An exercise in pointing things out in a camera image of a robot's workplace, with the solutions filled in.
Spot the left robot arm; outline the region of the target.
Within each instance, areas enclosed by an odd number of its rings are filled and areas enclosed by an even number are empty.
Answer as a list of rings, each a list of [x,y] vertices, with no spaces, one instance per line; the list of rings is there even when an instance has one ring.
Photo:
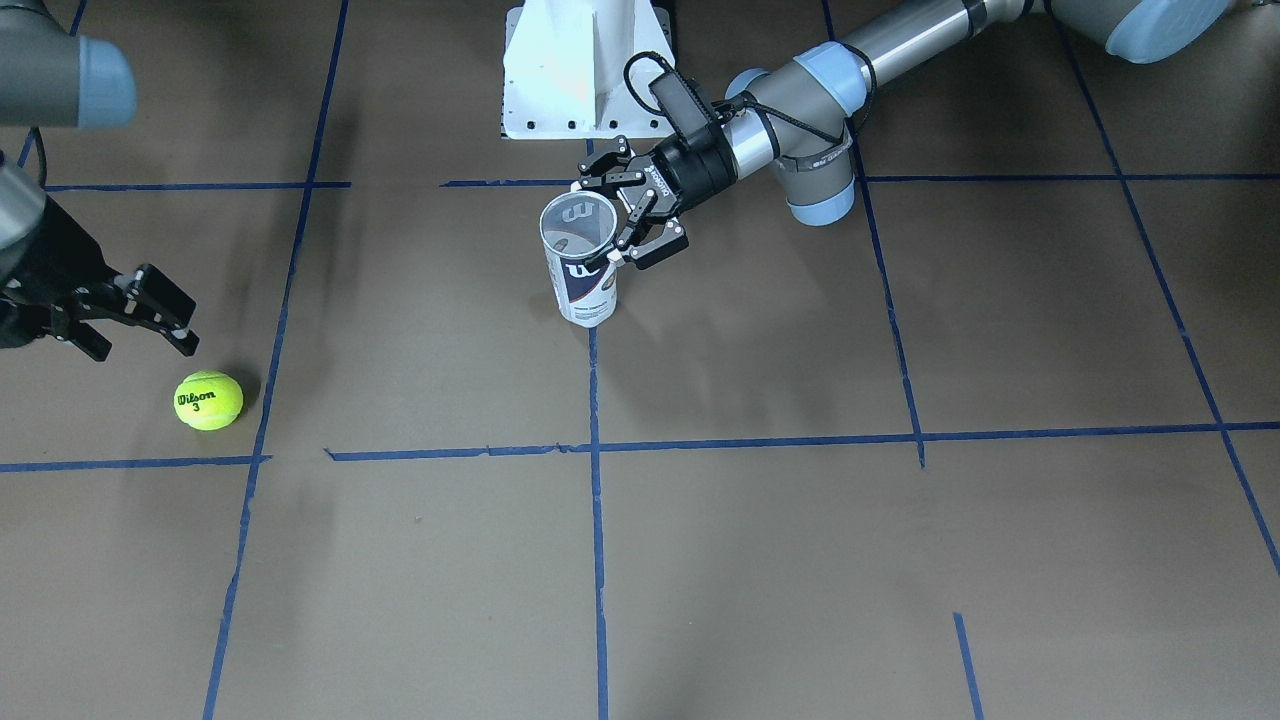
[[[589,272],[649,268],[684,250],[681,214],[769,167],[790,211],[828,225],[854,205],[855,114],[870,114],[883,85],[1000,23],[1044,13],[1134,64],[1164,60],[1207,31],[1225,1],[905,1],[776,70],[739,74],[713,102],[662,55],[649,111],[672,133],[637,154],[625,137],[580,165],[579,187],[616,197],[623,224],[589,249]]]

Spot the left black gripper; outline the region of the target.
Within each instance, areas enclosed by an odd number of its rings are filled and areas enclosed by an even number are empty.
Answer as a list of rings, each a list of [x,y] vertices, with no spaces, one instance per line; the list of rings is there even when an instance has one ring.
[[[704,126],[689,137],[675,133],[658,145],[627,136],[596,141],[577,165],[572,191],[618,199],[628,211],[605,246],[605,260],[648,269],[690,246],[676,213],[687,211],[735,184],[739,172],[721,126]],[[658,172],[672,192],[663,195]]]

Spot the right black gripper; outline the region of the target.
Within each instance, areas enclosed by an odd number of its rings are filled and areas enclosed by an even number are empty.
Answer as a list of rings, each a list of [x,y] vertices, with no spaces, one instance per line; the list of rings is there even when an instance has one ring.
[[[19,348],[50,334],[96,363],[113,343],[90,325],[108,319],[106,310],[77,307],[76,291],[109,297],[116,320],[161,334],[179,354],[195,355],[200,338],[189,328],[196,301],[151,264],[132,274],[109,266],[95,238],[54,199],[31,231],[3,250],[3,348]]]

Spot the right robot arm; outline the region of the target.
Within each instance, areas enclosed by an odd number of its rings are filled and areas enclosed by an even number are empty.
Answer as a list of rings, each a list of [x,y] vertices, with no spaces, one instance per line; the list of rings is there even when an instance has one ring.
[[[113,128],[133,119],[134,76],[114,44],[69,35],[41,1],[5,1],[1,41],[5,127]],[[4,348],[51,337],[101,363],[111,342],[93,328],[100,319],[154,331],[184,356],[198,347],[195,300],[154,265],[109,266],[97,241],[9,155],[1,292]]]

